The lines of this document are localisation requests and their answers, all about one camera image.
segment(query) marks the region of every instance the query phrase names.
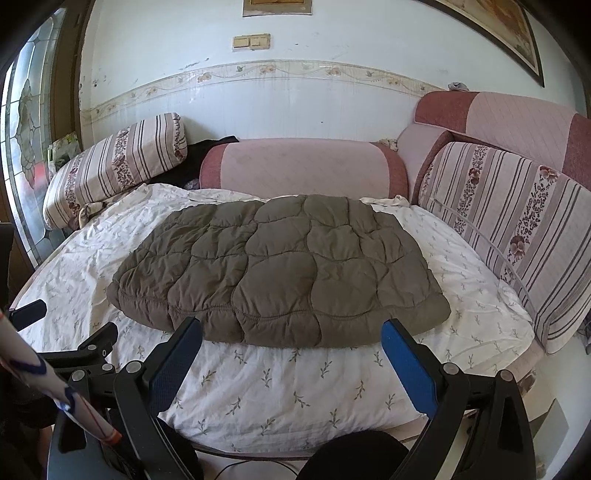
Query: picture frame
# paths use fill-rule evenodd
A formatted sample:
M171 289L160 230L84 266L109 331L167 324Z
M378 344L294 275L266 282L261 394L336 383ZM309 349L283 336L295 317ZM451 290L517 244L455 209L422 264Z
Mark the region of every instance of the picture frame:
M544 87L544 73L534 31L516 0L418 0L451 15L491 40Z
M244 0L243 17L286 14L311 15L312 0Z

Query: stained glass window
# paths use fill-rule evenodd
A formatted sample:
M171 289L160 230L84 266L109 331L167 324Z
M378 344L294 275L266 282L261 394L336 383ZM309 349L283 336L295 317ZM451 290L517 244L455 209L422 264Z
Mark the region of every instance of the stained glass window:
M8 201L33 266L65 239L43 222L49 184L51 69L65 9L60 8L31 36L8 69L0 109L0 153Z

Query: cloth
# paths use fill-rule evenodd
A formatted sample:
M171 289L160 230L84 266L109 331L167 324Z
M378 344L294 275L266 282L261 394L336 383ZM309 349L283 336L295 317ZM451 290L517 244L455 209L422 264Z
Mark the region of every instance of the cloth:
M187 316L214 342L309 348L417 335L449 304L396 217L359 200L298 195L175 212L121 264L107 298L165 332Z
M232 136L224 137L220 140L203 140L199 143L189 145L187 147L187 158L183 163L154 177L149 183L166 183L175 187L185 188L187 183L199 178L201 163L203 163L203 159L207 156L207 153L213 147L228 143L238 143L238 139Z

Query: striped cushion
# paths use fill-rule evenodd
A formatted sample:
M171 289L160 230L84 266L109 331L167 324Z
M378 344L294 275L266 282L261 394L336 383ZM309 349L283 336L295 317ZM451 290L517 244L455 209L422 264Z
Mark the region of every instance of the striped cushion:
M48 228L78 228L82 206L102 202L179 165L187 157L176 113L142 120L88 148L51 179L43 218Z
M591 192L519 155L453 142L435 157L419 204L452 226L513 286L547 353L591 305Z

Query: mattress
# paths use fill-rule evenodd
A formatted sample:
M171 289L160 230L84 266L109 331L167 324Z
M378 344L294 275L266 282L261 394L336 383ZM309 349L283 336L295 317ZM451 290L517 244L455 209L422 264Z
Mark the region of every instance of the mattress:
M126 318L105 290L123 259L171 212L252 200L225 190L141 186L75 232L35 273L18 305L47 303L21 334L38 351L74 349L108 321L119 328L110 361L145 359L169 334ZM393 214L418 242L450 303L439 327L418 335L441 361L494 375L531 345L531 319L450 227L405 201L364 199ZM293 452L357 430L390 429L421 417L379 344L281 349L203 342L171 408L161 417L192 441L224 452Z

